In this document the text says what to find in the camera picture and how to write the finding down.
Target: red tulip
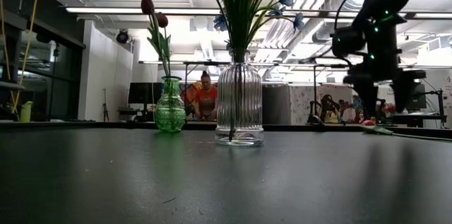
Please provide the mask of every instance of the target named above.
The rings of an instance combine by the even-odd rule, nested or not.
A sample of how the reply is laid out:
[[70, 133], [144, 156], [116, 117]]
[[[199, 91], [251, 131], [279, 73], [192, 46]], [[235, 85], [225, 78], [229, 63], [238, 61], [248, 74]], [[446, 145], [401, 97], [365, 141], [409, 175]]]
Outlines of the red tulip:
[[159, 12], [156, 14], [156, 16], [157, 16], [157, 21], [158, 21], [159, 27], [165, 28], [168, 26], [168, 18], [164, 14]]
[[141, 11], [145, 15], [152, 15], [154, 13], [153, 0], [141, 0]]

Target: black table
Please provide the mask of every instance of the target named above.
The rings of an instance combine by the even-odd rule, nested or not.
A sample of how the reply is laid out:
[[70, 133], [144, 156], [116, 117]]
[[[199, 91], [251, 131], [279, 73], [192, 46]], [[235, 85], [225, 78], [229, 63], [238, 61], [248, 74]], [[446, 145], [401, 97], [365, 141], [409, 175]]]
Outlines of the black table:
[[0, 132], [0, 223], [452, 223], [452, 144], [359, 132]]

